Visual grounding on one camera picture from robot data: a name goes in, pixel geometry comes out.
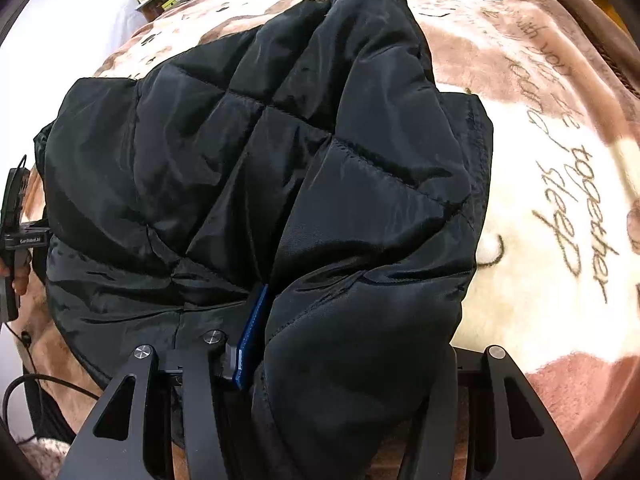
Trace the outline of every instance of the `black cable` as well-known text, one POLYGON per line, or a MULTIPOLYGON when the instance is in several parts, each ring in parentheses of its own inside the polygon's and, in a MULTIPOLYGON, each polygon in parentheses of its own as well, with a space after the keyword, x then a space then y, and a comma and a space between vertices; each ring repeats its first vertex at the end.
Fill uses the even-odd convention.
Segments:
MULTIPOLYGON (((26 168, 27 166, 27 156, 23 155, 22 158, 20 159, 20 163, 18 163, 18 167, 15 168, 16 170, 20 170, 21 168, 26 168)), ((15 181, 15 176, 18 174, 17 171, 14 172, 13 176, 11 177, 11 183, 9 184, 8 189, 11 189, 14 186, 14 181, 15 181)))
MULTIPOLYGON (((31 351, 29 350, 29 346, 27 345, 27 343, 25 343, 24 340, 20 336, 18 336, 17 333, 14 332, 14 329, 12 329, 8 325, 8 323, 5 323, 4 326, 7 328, 9 332, 11 332, 14 335, 14 337, 18 341, 20 341, 20 344, 26 350, 27 355, 29 356, 29 361, 31 362, 31 368, 33 369, 33 373, 37 374, 38 371, 36 370, 36 363, 33 362, 33 356, 31 355, 31 351)), ((18 446, 20 446, 20 444, 26 444, 27 442, 30 442, 31 440, 36 438, 36 436, 38 436, 38 433, 40 433, 40 430, 42 429, 42 425, 44 424, 44 399, 42 394, 42 384, 40 384, 40 381, 36 381, 36 384, 38 385, 38 402, 40 403, 40 420, 38 421, 37 427, 34 428, 33 430, 34 433, 29 438, 25 438, 20 442, 18 442, 18 446)))
POLYGON ((37 385, 38 385, 38 399, 40 402, 40 421, 38 422, 38 426, 35 430, 35 433, 33 435, 31 435, 29 438, 25 438, 23 440, 20 440, 19 442, 17 442, 18 446, 20 446, 21 444, 26 444, 27 442, 30 442, 31 440, 33 440, 37 435, 38 432, 41 430, 42 425, 44 423, 44 399, 43 399, 43 388, 42 385, 40 384, 40 381, 50 381, 53 383, 57 383, 57 384, 61 384, 62 386, 66 386, 67 388, 71 388, 72 390, 75 390, 76 392, 79 392, 81 394, 85 394, 88 397, 91 397, 94 400, 98 400, 98 396, 95 394, 92 394, 90 391, 85 390, 84 388, 81 388, 80 386, 76 386, 73 383, 69 383, 68 381, 59 379, 57 377, 52 377, 49 375, 45 375, 45 374, 39 374, 37 373, 36 370, 36 365, 33 362, 33 357, 31 355, 31 351, 29 350, 28 345, 23 341, 23 339, 17 335, 17 333, 14 332, 14 330, 12 330, 12 328, 5 323, 4 324, 7 329, 9 330, 9 332, 11 332, 14 337, 20 341, 20 343, 22 344, 22 346, 24 347, 24 349, 26 350, 28 356, 29 356, 29 361, 31 362, 31 367, 33 367, 33 374, 24 374, 22 377, 18 377, 16 380, 12 381, 9 386, 7 386, 6 390, 4 391, 4 397, 2 399, 2 420, 4 420, 4 423, 6 424, 7 427, 9 427, 9 421, 8 421, 8 410, 9 410, 9 398, 11 397, 11 394, 14 392, 14 390, 20 386, 20 384, 23 384, 25 381, 27 380, 35 380, 37 385))
MULTIPOLYGON (((18 386, 20 386, 22 383, 28 380, 50 381, 52 383, 61 384, 62 386, 65 386, 67 388, 71 388, 72 390, 75 390, 76 392, 84 394, 87 397, 91 397, 93 400, 98 400, 100 398, 96 394, 91 393, 89 390, 85 390, 84 388, 81 388, 76 384, 65 381, 64 379, 59 379, 57 377, 52 377, 50 375, 45 375, 45 374, 24 374, 23 376, 18 377, 17 379, 14 379, 13 381, 11 381, 9 386, 7 386, 6 390, 4 391, 4 397, 2 398, 2 419, 4 420, 4 423, 6 424, 7 427, 9 427, 8 420, 7 420, 8 410, 9 410, 9 398, 11 397, 11 394, 14 392, 14 390, 18 386)), ((18 445, 24 444, 24 442, 25 441, 20 441, 18 442, 18 445)))

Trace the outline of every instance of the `jacket seam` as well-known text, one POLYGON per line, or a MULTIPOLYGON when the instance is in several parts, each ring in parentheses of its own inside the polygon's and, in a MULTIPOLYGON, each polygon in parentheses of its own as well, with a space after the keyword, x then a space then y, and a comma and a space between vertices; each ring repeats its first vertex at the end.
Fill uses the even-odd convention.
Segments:
POLYGON ((483 132, 481 131, 482 124, 480 125, 480 127, 478 127, 478 108, 476 107, 476 101, 469 101, 469 109, 470 109, 469 111, 471 114, 471 121, 472 121, 471 132, 474 134, 473 135, 474 144, 479 150, 481 150, 481 156, 477 157, 476 160, 478 161, 478 166, 479 166, 480 174, 482 177, 481 184, 484 190, 484 188, 486 187, 485 180, 488 174, 488 168, 486 165, 486 155, 487 155, 486 142, 484 141, 484 135, 483 135, 483 132))
MULTIPOLYGON (((475 234, 476 230, 474 229, 473 225, 471 225, 471 223, 468 221, 468 219, 461 213, 462 209, 465 207, 465 205, 469 202, 470 199, 471 199, 471 195, 468 195, 465 198, 464 202, 462 202, 460 204, 460 206, 458 207, 458 210, 453 215, 451 215, 447 219, 446 222, 444 222, 444 224, 442 225, 441 229, 444 229, 455 218, 461 217, 461 218, 463 218, 465 220, 465 223, 468 225, 469 229, 471 229, 471 232, 473 232, 475 234)), ((344 292, 349 290, 356 282, 358 282, 370 270, 372 270, 372 269, 359 270, 358 272, 352 274, 349 277, 349 279, 347 280, 347 283, 345 285, 341 286, 337 290, 330 290, 327 293, 323 294, 317 300, 313 301, 305 310, 303 310, 302 312, 299 312, 295 317, 293 317, 292 319, 288 320, 285 324, 281 325, 278 329, 276 329, 276 331, 273 333, 273 335, 271 335, 270 338, 265 342, 265 346, 268 345, 273 340, 273 338, 275 338, 279 333, 283 332, 284 329, 286 329, 290 325, 294 324, 299 319, 302 319, 307 314, 310 314, 315 309, 320 308, 327 301, 332 300, 333 298, 337 298, 338 296, 340 296, 341 294, 343 294, 344 292)), ((424 281, 425 281, 424 279, 415 280, 416 283, 417 282, 424 282, 424 281)))
MULTIPOLYGON (((313 36, 314 33, 315 33, 315 30, 311 34, 311 36, 309 37, 309 41, 311 41, 311 37, 313 36)), ((308 43, 305 45, 305 47, 302 50, 302 52, 304 52, 307 47, 308 47, 308 43)), ((300 56, 302 55, 302 52, 298 56, 296 56, 296 62, 300 59, 300 56)), ((172 65, 172 66, 174 66, 176 68, 176 70, 178 70, 179 72, 181 72, 185 76, 197 79, 198 81, 202 81, 203 83, 205 83, 207 85, 210 85, 210 86, 213 86, 215 89, 220 90, 221 92, 223 92, 223 95, 220 97, 220 99, 222 99, 222 97, 224 97, 225 94, 231 94, 231 95, 233 95, 234 97, 237 97, 237 98, 247 99, 249 101, 252 101, 254 103, 258 103, 259 105, 262 105, 264 108, 273 108, 274 110, 277 110, 277 111, 279 111, 279 112, 281 112, 281 113, 283 113, 283 114, 285 114, 285 115, 287 115, 287 116, 289 116, 289 117, 291 117, 293 119, 296 119, 296 120, 306 124, 306 126, 309 126, 310 128, 314 128, 316 130, 320 130, 322 132, 325 132, 326 134, 333 135, 334 134, 333 129, 329 130, 329 129, 323 128, 321 126, 316 126, 315 124, 311 124, 308 119, 302 118, 302 117, 300 117, 300 116, 298 116, 296 114, 293 114, 292 112, 288 112, 285 109, 283 109, 283 108, 281 108, 278 105, 275 105, 273 103, 274 95, 277 94, 278 90, 280 90, 280 87, 286 81, 287 77, 289 77, 291 71, 295 68, 296 62, 293 63, 292 67, 289 69, 289 71, 286 73, 286 75, 282 78, 282 80, 280 81, 280 83, 277 86, 277 88, 273 91, 273 95, 268 100, 257 99, 255 97, 250 96, 250 95, 243 94, 242 92, 238 92, 236 90, 232 90, 228 86, 219 86, 216 83, 213 83, 211 81, 203 81, 202 79, 200 79, 197 76, 189 73, 187 70, 185 70, 183 67, 181 67, 179 65, 172 65)))
MULTIPOLYGON (((382 168, 380 165, 376 164, 372 160, 362 156, 361 154, 356 152, 351 146, 346 144, 343 140, 338 139, 337 137, 334 137, 334 141, 336 142, 336 144, 338 144, 339 148, 345 150, 350 155, 356 157, 358 160, 363 161, 364 163, 368 164, 372 168, 384 173, 386 176, 389 176, 392 179, 400 182, 400 184, 403 184, 405 187, 408 187, 409 189, 414 190, 417 194, 419 194, 419 195, 421 195, 423 197, 426 197, 427 199, 431 200, 432 202, 435 202, 436 204, 438 204, 439 206, 443 207, 444 209, 447 209, 449 207, 449 205, 444 203, 443 201, 438 200, 437 198, 434 198, 433 196, 431 196, 431 195, 429 195, 429 194, 427 194, 427 193, 425 193, 423 191, 420 191, 419 189, 417 189, 417 187, 414 184, 411 184, 411 183, 403 180, 401 177, 397 176, 396 174, 391 173, 389 170, 386 170, 385 168, 382 168)), ((469 218, 467 218, 466 215, 462 212, 462 206, 466 202, 468 202, 468 196, 461 202, 459 210, 452 216, 455 216, 456 214, 459 214, 460 216, 462 216, 462 218, 465 219, 466 223, 469 224, 469 227, 473 228, 473 225, 470 222, 469 218)))
MULTIPOLYGON (((278 85, 276 86, 276 88, 273 90, 273 93, 271 94, 270 98, 268 99, 268 103, 264 102, 264 101, 260 101, 258 99, 252 98, 250 96, 245 96, 243 94, 240 94, 238 92, 234 92, 233 90, 230 90, 228 88, 228 86, 226 86, 226 88, 220 88, 220 86, 218 86, 217 84, 211 82, 211 81, 203 81, 202 79, 197 78, 195 75, 191 75, 185 68, 177 65, 177 64, 173 64, 172 66, 175 67, 176 70, 178 70, 178 72, 180 72, 181 74, 184 74, 187 77, 191 77, 194 78, 198 81, 202 81, 204 84, 208 84, 213 86, 214 88, 223 91, 223 95, 220 97, 220 99, 218 100, 218 102, 220 102, 220 100, 224 97, 225 94, 230 93, 231 95, 234 95, 235 97, 241 97, 241 98, 245 98, 248 100, 251 100, 253 102, 256 102, 260 105, 260 107, 258 108, 258 111, 256 113, 256 117, 255 120, 253 120, 253 123, 249 125, 249 127, 247 128, 246 132, 247 132, 247 138, 244 142, 244 145, 242 146, 242 150, 241 150, 241 156, 242 153, 244 153, 244 151, 246 150, 246 147, 249 143, 249 140, 251 139, 251 136, 253 135, 254 131, 255 131, 255 127, 257 126, 258 122, 260 122, 260 119, 262 118, 262 116, 264 115, 264 111, 268 108, 276 108, 279 110, 279 108, 275 107, 273 105, 273 97, 274 95, 277 94, 278 90, 280 90, 281 86, 284 84, 284 82, 287 80, 287 77, 289 77, 289 75, 291 74, 292 70, 296 67, 296 63, 298 62, 298 60, 300 59, 300 56, 302 55, 302 53, 308 48, 309 43, 311 42, 311 39, 313 38, 314 34, 316 33, 316 30, 318 30, 319 25, 321 25, 322 22, 324 22, 325 17, 322 18, 322 21, 320 23, 318 23, 318 25, 316 25, 316 27, 314 28, 313 32, 309 35, 308 41, 306 42, 304 48, 302 48, 302 50, 300 51, 300 53, 297 54, 297 56, 295 57, 294 62, 291 64, 291 66, 289 67, 289 69, 287 70, 287 73, 282 77, 282 79, 280 80, 280 82, 278 83, 278 85)), ((298 120, 302 121, 303 123, 307 124, 309 127, 321 130, 323 132, 328 133, 329 135, 331 135, 331 132, 328 132, 327 130, 324 130, 323 128, 316 128, 316 126, 312 126, 311 124, 307 123, 305 120, 302 120, 301 118, 297 118, 298 120)), ((236 167, 236 165, 239 164, 239 161, 241 159, 241 156, 238 158, 238 160, 236 160, 236 164, 234 167, 236 167)), ((195 233, 197 233, 200 229, 202 229, 202 226, 204 225, 204 223, 207 221, 207 218, 209 216, 210 210, 209 212, 205 215, 203 221, 200 223, 199 227, 194 230, 195 233)))
POLYGON ((367 276, 362 276, 360 280, 363 283, 366 282, 366 283, 370 283, 371 285, 393 286, 393 285, 399 285, 400 283, 420 283, 420 282, 424 282, 425 280, 437 280, 438 278, 452 278, 454 276, 464 276, 468 273, 469 273, 469 270, 459 270, 458 272, 447 272, 439 276, 431 276, 428 278, 396 278, 393 281, 389 281, 389 282, 377 282, 376 280, 372 280, 367 276))
MULTIPOLYGON (((286 440, 284 439, 284 436, 282 434, 282 432, 280 431, 280 428, 278 427, 278 423, 276 422, 276 418, 273 414, 273 410, 271 408, 271 401, 269 399, 269 392, 268 392, 268 386, 267 386, 267 375, 266 375, 266 371, 264 368, 264 364, 262 365, 262 370, 260 372, 260 378, 262 380, 262 384, 260 386, 260 392, 262 394, 262 400, 264 402, 264 405, 266 407, 267 410, 269 410, 269 416, 270 416, 270 423, 273 425, 273 430, 276 433, 277 438, 280 439, 280 443, 282 445, 282 447, 288 452, 288 444, 286 442, 286 440)), ((293 461, 292 457, 289 456, 289 466, 295 468, 296 470, 298 469, 298 466, 296 465, 296 463, 293 461)))
POLYGON ((156 253, 156 251, 154 250, 153 244, 151 243, 151 238, 149 237, 149 230, 151 230, 152 228, 146 221, 146 216, 143 212, 144 208, 143 208, 142 197, 140 195, 140 190, 138 189, 138 184, 136 184, 136 171, 134 169, 136 166, 136 145, 135 145, 136 144, 136 122, 138 120, 138 104, 140 103, 140 97, 141 97, 140 85, 138 81, 136 81, 136 84, 134 86, 134 103, 133 103, 133 106, 131 107, 131 111, 129 112, 129 117, 128 117, 131 133, 132 133, 130 145, 129 145, 129 150, 131 152, 131 182, 133 183, 133 191, 136 194, 136 205, 138 206, 138 211, 140 214, 140 218, 142 220, 142 225, 145 228, 146 243, 149 244, 149 249, 151 250, 151 253, 158 259, 159 262, 164 264, 164 261, 156 253))

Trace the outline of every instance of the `jacket sleeve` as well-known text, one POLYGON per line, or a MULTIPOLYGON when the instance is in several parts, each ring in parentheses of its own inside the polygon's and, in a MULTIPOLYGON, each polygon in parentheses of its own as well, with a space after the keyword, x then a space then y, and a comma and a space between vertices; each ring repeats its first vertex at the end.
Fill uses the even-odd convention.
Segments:
POLYGON ((404 0, 351 7, 387 12, 399 32, 380 36, 366 12, 344 20, 367 42, 275 255, 253 410, 279 479, 363 475, 418 408, 460 322, 488 199, 479 100, 438 92, 404 0))

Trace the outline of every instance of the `blanket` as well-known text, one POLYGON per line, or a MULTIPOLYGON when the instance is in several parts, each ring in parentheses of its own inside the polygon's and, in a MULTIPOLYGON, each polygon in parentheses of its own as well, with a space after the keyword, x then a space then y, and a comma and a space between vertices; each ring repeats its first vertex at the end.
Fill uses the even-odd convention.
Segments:
POLYGON ((141 342, 162 360, 232 334, 267 284, 264 352, 233 381, 270 478, 356 478, 460 322, 492 131, 435 87, 406 0, 303 0, 140 80, 78 80, 36 139, 49 310, 106 387, 141 342))
MULTIPOLYGON (((95 75, 140 78, 299 1, 188 2, 145 25, 95 75)), ((640 412, 638 49, 588 0, 407 1, 438 87, 478 94, 494 122, 481 268, 453 344, 503 345, 583 478, 593 479, 640 412)), ((38 371, 96 389, 50 322, 39 287, 32 279, 17 321, 36 333, 38 371)), ((46 388, 77 431, 92 403, 46 388)), ((377 478, 397 470, 401 435, 374 460, 377 478)))

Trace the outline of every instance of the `metal screw head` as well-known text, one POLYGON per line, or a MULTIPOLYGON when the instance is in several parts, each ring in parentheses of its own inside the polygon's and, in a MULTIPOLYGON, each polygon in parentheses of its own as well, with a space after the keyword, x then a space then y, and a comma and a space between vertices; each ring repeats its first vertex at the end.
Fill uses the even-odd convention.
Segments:
POLYGON ((209 330, 204 335, 204 342, 209 345, 219 343, 225 337, 225 333, 222 330, 209 330))
POLYGON ((507 352, 504 351, 504 348, 501 346, 492 346, 489 348, 489 355, 494 359, 504 359, 507 355, 507 352))
POLYGON ((133 351, 133 355, 135 355, 138 359, 149 357, 151 355, 151 346, 141 345, 133 351))

